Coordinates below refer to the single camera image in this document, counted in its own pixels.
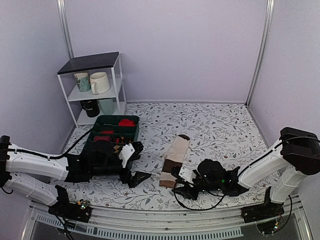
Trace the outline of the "cream and brown sock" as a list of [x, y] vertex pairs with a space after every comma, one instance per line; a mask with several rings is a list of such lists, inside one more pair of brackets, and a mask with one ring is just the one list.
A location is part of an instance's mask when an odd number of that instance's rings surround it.
[[159, 186], [173, 188], [177, 178], [171, 174], [174, 167], [182, 167], [184, 157], [190, 145], [190, 138], [185, 134], [178, 135], [164, 154], [164, 163], [160, 173]]

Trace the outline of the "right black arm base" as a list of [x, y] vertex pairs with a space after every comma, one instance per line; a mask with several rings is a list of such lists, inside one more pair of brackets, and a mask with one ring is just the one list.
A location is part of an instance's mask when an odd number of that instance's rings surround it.
[[270, 192], [271, 187], [268, 187], [264, 195], [263, 203], [241, 209], [241, 217], [245, 223], [261, 221], [284, 214], [283, 203], [271, 202]]

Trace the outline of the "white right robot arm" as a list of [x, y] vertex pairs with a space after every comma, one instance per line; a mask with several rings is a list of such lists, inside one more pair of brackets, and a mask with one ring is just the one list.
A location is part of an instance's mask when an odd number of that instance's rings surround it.
[[319, 173], [320, 140], [317, 135], [285, 127], [280, 131], [279, 139], [244, 168], [226, 170], [219, 161], [211, 159], [201, 161], [193, 171], [175, 167], [171, 173], [180, 186], [174, 186], [172, 192], [189, 200], [196, 200], [199, 192], [212, 191], [222, 191], [223, 197], [237, 197], [282, 168], [285, 171], [258, 208], [262, 218], [274, 214], [278, 204], [283, 203], [307, 176]]

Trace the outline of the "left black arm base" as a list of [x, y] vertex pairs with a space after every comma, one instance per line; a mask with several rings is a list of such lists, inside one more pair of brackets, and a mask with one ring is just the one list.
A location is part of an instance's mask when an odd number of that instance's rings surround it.
[[48, 207], [48, 213], [63, 219], [88, 223], [92, 213], [90, 202], [84, 199], [70, 202], [65, 188], [56, 185], [55, 189], [57, 190], [57, 202]]

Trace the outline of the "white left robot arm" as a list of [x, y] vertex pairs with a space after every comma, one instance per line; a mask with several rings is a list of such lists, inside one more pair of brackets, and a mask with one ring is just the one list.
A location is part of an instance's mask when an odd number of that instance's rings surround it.
[[27, 197], [53, 206], [63, 216], [74, 213], [74, 205], [65, 199], [64, 188], [50, 187], [33, 175], [50, 177], [67, 183], [89, 182], [94, 176], [118, 175], [123, 184], [135, 188], [151, 174], [131, 172], [131, 163], [140, 158], [144, 146], [132, 142], [120, 147], [105, 140], [87, 140], [80, 154], [46, 155], [21, 148], [0, 137], [0, 186], [12, 187]]

